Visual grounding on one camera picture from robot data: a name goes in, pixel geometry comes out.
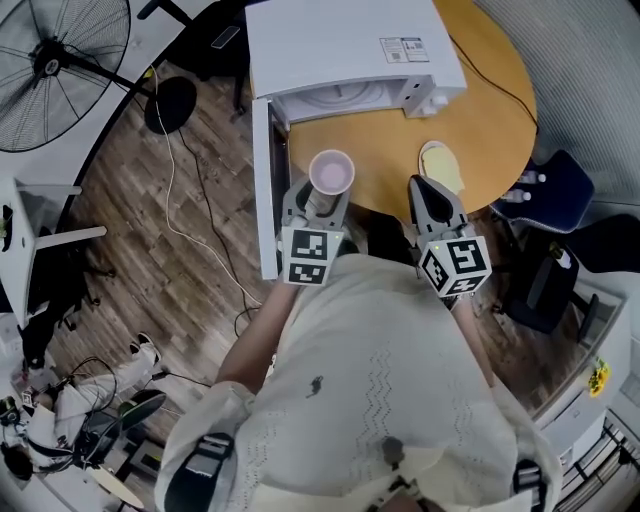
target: wooden floor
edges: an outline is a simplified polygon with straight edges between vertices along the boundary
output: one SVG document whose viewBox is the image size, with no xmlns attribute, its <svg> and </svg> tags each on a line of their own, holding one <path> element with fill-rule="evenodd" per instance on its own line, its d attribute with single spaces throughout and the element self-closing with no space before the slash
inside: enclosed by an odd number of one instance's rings
<svg viewBox="0 0 640 512">
<path fill-rule="evenodd" d="M 168 65 L 160 78 L 174 74 Z M 199 155 L 213 221 L 227 241 L 241 283 L 258 299 L 269 286 L 260 279 L 254 211 L 251 114 L 237 118 L 231 107 L 232 82 L 194 80 L 196 111 L 183 128 L 187 144 Z M 249 105 L 248 93 L 245 105 Z M 169 215 L 175 227 L 213 246 L 207 206 L 193 156 L 177 133 L 170 136 L 176 163 Z M 85 307 L 78 328 L 59 329 L 50 344 L 62 372 L 87 356 L 111 364 L 128 358 L 128 343 L 149 333 L 170 371 L 212 382 L 236 339 L 234 318 L 242 296 L 213 255 L 171 232 L 165 219 L 171 161 L 164 136 L 147 130 L 135 103 L 111 130 L 82 183 L 83 194 L 71 209 L 70 226 L 105 225 L 109 233 L 91 249 L 94 262 L 117 270 L 115 279 L 90 278 L 100 307 Z M 488 237 L 492 261 L 503 258 L 503 242 L 487 212 L 476 215 Z M 496 316 L 492 305 L 504 286 L 501 276 L 475 297 L 478 325 L 497 375 L 534 412 L 571 371 L 580 354 L 573 339 L 575 321 L 567 316 L 552 338 Z M 238 322 L 241 330 L 245 318 Z M 149 422 L 153 437 L 165 440 L 177 414 L 196 402 L 205 388 L 175 377 L 150 384 L 170 397 Z"/>
</svg>

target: pink paper cup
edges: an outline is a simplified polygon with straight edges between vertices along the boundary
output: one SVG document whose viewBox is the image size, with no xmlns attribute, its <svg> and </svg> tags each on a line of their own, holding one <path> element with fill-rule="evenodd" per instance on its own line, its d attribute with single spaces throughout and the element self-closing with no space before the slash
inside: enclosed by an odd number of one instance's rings
<svg viewBox="0 0 640 512">
<path fill-rule="evenodd" d="M 337 149 L 321 151 L 311 160 L 309 179 L 313 188 L 328 196 L 346 192 L 356 175 L 349 155 Z"/>
</svg>

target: white cable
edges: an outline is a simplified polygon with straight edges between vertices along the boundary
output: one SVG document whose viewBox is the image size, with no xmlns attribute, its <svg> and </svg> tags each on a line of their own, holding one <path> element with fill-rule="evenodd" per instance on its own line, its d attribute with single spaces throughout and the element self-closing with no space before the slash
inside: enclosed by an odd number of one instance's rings
<svg viewBox="0 0 640 512">
<path fill-rule="evenodd" d="M 167 409 L 166 407 L 160 407 L 160 410 L 170 412 L 171 414 L 175 414 L 176 416 L 182 416 L 182 413 L 179 413 L 178 411 L 174 411 L 172 409 Z"/>
<path fill-rule="evenodd" d="M 192 236 L 189 236 L 186 233 L 183 233 L 182 231 L 178 231 L 177 229 L 175 229 L 171 225 L 171 220 L 169 218 L 169 198 L 171 197 L 171 189 L 173 188 L 173 179 L 174 179 L 174 177 L 176 175 L 176 162 L 173 159 L 173 152 L 171 151 L 171 141 L 169 139 L 169 134 L 167 133 L 167 130 L 165 130 L 164 124 L 162 124 L 162 118 L 160 117 L 160 107 L 158 107 L 158 101 L 157 101 L 157 98 L 158 98 L 158 73 L 156 72 L 156 68 L 154 68 L 153 66 L 151 66 L 151 69 L 153 69 L 153 76 L 155 77 L 155 81 L 156 81 L 156 112 L 158 113 L 158 121 L 160 122 L 160 127 L 162 128 L 164 136 L 167 139 L 167 147 L 169 148 L 169 157 L 171 158 L 171 181 L 169 182 L 169 189 L 167 190 L 167 200 L 166 200 L 166 203 L 165 203 L 165 210 L 164 210 L 165 217 L 166 217 L 166 220 L 167 220 L 167 226 L 176 235 L 183 236 L 187 240 L 192 241 L 194 244 L 200 245 L 200 246 L 204 247 L 205 249 L 207 249 L 208 251 L 210 251 L 211 253 L 213 253 L 213 255 L 216 257 L 216 260 L 218 260 L 218 263 L 220 263 L 220 265 L 222 266 L 224 271 L 229 276 L 229 279 L 231 279 L 236 284 L 236 286 L 238 288 L 240 288 L 244 293 L 246 293 L 247 297 L 249 297 L 253 302 L 258 304 L 259 306 L 262 306 L 262 302 L 257 300 L 238 281 L 236 281 L 236 279 L 233 277 L 231 272 L 229 272 L 229 269 L 224 264 L 224 262 L 222 261 L 222 258 L 220 258 L 220 256 L 218 255 L 218 253 L 216 252 L 215 249 L 213 249 L 212 247 L 209 247 L 207 244 L 205 244 L 205 243 L 203 243 L 203 242 L 201 242 L 199 240 L 196 240 Z"/>
</svg>

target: black cable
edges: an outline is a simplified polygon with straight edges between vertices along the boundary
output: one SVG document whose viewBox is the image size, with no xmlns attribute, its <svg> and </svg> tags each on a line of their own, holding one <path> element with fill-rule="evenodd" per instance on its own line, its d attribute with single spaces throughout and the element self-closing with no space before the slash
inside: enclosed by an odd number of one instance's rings
<svg viewBox="0 0 640 512">
<path fill-rule="evenodd" d="M 101 407 L 100 409 L 97 409 L 97 410 L 96 410 L 96 409 L 95 409 L 95 405 L 98 403 L 98 396 L 99 396 L 99 393 L 97 393 L 97 392 L 96 392 L 96 400 L 95 400 L 95 402 L 94 402 L 94 406 L 91 408 L 91 414 L 93 415 L 93 413 L 95 413 L 95 412 L 101 412 L 101 411 L 104 411 L 107 407 L 109 407 L 109 406 L 113 403 L 113 401 L 114 401 L 114 400 L 115 400 L 115 398 L 116 398 L 116 395 L 118 394 L 118 379 L 117 379 L 117 377 L 116 377 L 115 372 L 114 372 L 114 371 L 113 371 L 113 369 L 111 368 L 111 366 L 109 366 L 109 365 L 108 365 L 104 360 L 100 359 L 99 357 L 87 357 L 87 358 L 86 358 L 84 361 L 82 361 L 78 366 L 76 366 L 76 367 L 73 369 L 73 371 L 71 371 L 71 372 L 69 373 L 69 377 L 73 376 L 73 375 L 74 375 L 74 373 L 75 373 L 76 371 L 78 371 L 78 368 L 80 368 L 80 367 L 84 366 L 85 364 L 90 363 L 90 362 L 92 362 L 92 361 L 97 361 L 97 362 L 99 362 L 100 364 L 102 364 L 102 365 L 103 365 L 103 366 L 104 366 L 104 367 L 109 371 L 109 373 L 111 373 L 111 375 L 113 375 L 113 393 L 111 393 L 111 398 L 109 399 L 109 401 L 108 401 L 108 402 L 107 402 L 103 407 Z"/>
<path fill-rule="evenodd" d="M 257 311 L 260 308 L 246 308 L 244 311 L 240 311 L 240 313 L 238 313 L 236 315 L 235 320 L 233 321 L 233 332 L 236 333 L 236 338 L 240 337 L 240 334 L 238 333 L 238 320 L 240 320 L 240 317 L 244 314 L 246 314 L 247 316 L 249 316 L 249 311 Z"/>
<path fill-rule="evenodd" d="M 185 375 L 178 375 L 177 373 L 169 372 L 169 371 L 166 371 L 166 370 L 162 370 L 162 371 L 160 371 L 158 373 L 153 374 L 151 376 L 151 380 L 153 380 L 153 381 L 161 380 L 161 379 L 164 379 L 165 377 L 167 377 L 169 375 L 171 375 L 172 377 L 178 377 L 179 379 L 184 379 L 184 380 L 191 381 L 194 384 L 200 384 L 201 386 L 205 386 L 207 388 L 211 387 L 211 384 L 207 384 L 206 382 L 200 382 L 199 380 L 192 379 L 191 377 L 186 377 Z"/>
<path fill-rule="evenodd" d="M 462 62 L 465 66 L 467 66 L 469 69 L 471 69 L 476 75 L 478 75 L 482 80 L 484 80 L 486 83 L 488 83 L 489 85 L 495 87 L 496 89 L 498 89 L 499 91 L 502 91 L 504 94 L 506 94 L 507 96 L 511 97 L 512 99 L 514 99 L 515 101 L 517 101 L 520 105 L 522 105 L 522 107 L 527 111 L 527 114 L 529 114 L 529 117 L 531 118 L 531 120 L 533 121 L 533 124 L 536 125 L 536 132 L 538 130 L 538 121 L 536 120 L 535 116 L 531 113 L 531 110 L 529 110 L 529 107 L 527 107 L 526 103 L 524 101 L 522 101 L 520 98 L 518 98 L 515 94 L 513 94 L 512 92 L 507 91 L 504 87 L 498 85 L 497 83 L 493 82 L 492 80 L 489 80 L 486 76 L 484 76 L 482 74 L 482 72 L 476 67 L 476 65 L 473 63 L 473 61 L 471 60 L 471 58 L 467 55 L 467 52 L 465 52 L 462 48 L 462 46 L 460 46 L 458 44 L 458 42 L 453 38 L 452 35 L 449 35 L 449 37 L 451 38 L 451 41 L 453 41 L 453 44 L 456 45 L 456 48 L 458 48 L 458 50 L 460 50 L 460 53 L 462 53 L 462 55 L 464 55 L 465 59 L 468 62 L 465 62 L 464 60 L 461 60 L 460 62 Z"/>
<path fill-rule="evenodd" d="M 104 431 L 102 432 L 102 434 L 100 435 L 100 437 L 98 438 L 98 441 L 96 442 L 96 446 L 95 448 L 91 451 L 91 453 L 87 456 L 87 457 L 83 457 L 82 462 L 84 462 L 83 471 L 87 470 L 87 466 L 89 465 L 89 461 L 91 460 L 91 457 L 93 457 L 95 455 L 95 453 L 98 451 L 98 448 L 100 448 L 100 443 L 102 442 L 102 440 L 104 439 L 104 437 L 111 431 L 111 428 L 120 421 L 120 418 L 116 418 L 115 420 L 113 420 L 111 423 L 109 423 L 109 425 L 107 425 L 107 428 L 104 429 Z"/>
<path fill-rule="evenodd" d="M 98 405 L 98 399 L 100 398 L 100 391 L 98 390 L 98 383 L 96 382 L 96 376 L 95 375 L 91 375 L 91 378 L 93 379 L 93 385 L 96 388 L 96 399 L 93 401 L 93 404 L 91 405 L 91 412 L 85 418 L 85 420 L 84 420 L 84 422 L 82 424 L 81 430 L 83 432 L 85 432 L 85 433 L 88 433 L 89 424 L 91 423 L 91 420 L 93 419 L 93 415 L 96 413 L 96 405 Z"/>
<path fill-rule="evenodd" d="M 135 95 L 131 96 L 131 99 L 138 104 L 138 107 L 140 107 L 140 110 L 142 110 L 142 113 L 144 114 L 145 110 L 144 110 L 144 107 L 142 106 L 142 103 L 140 103 L 140 100 L 138 98 L 136 98 Z"/>
<path fill-rule="evenodd" d="M 224 241 L 224 238 L 222 238 L 222 235 L 218 232 L 218 230 L 216 229 L 216 226 L 213 222 L 213 210 L 211 208 L 211 201 L 209 200 L 209 195 L 207 194 L 207 189 L 204 186 L 204 180 L 202 179 L 202 172 L 200 171 L 200 164 L 198 162 L 198 155 L 196 154 L 195 151 L 193 151 L 186 143 L 186 141 L 184 140 L 184 135 L 182 135 L 182 130 L 180 128 L 178 128 L 178 133 L 180 134 L 180 138 L 182 139 L 182 143 L 184 144 L 184 147 L 187 148 L 187 151 L 189 151 L 189 153 L 191 153 L 193 155 L 193 159 L 196 162 L 196 171 L 198 173 L 198 181 L 200 182 L 200 188 L 202 189 L 202 195 L 204 196 L 204 200 L 207 203 L 207 210 L 209 211 L 209 222 L 211 223 L 211 231 L 213 231 L 213 234 L 216 235 L 216 237 L 218 237 L 218 240 L 220 240 L 220 244 L 222 244 L 222 248 L 224 249 L 224 253 L 227 257 L 227 261 L 229 262 L 229 268 L 231 270 L 231 273 L 233 274 L 234 279 L 239 283 L 240 280 L 238 279 L 238 274 L 236 272 L 236 269 L 233 265 L 233 260 L 231 259 L 231 255 L 229 254 L 229 249 L 227 247 L 227 244 Z M 243 289 L 240 289 L 240 291 L 242 292 L 242 305 L 244 306 L 244 310 L 240 313 L 246 313 L 247 316 L 249 317 L 249 320 L 251 320 L 251 315 L 249 314 L 249 311 L 255 308 L 249 308 L 247 305 L 247 294 L 244 292 Z"/>
</svg>

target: gray wall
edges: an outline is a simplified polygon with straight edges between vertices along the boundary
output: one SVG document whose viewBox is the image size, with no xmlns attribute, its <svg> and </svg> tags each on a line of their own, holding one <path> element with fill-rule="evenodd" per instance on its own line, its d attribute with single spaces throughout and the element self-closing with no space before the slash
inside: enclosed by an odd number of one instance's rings
<svg viewBox="0 0 640 512">
<path fill-rule="evenodd" d="M 567 150 L 596 198 L 640 205 L 640 16 L 628 0 L 475 0 L 534 85 L 538 147 Z"/>
</svg>

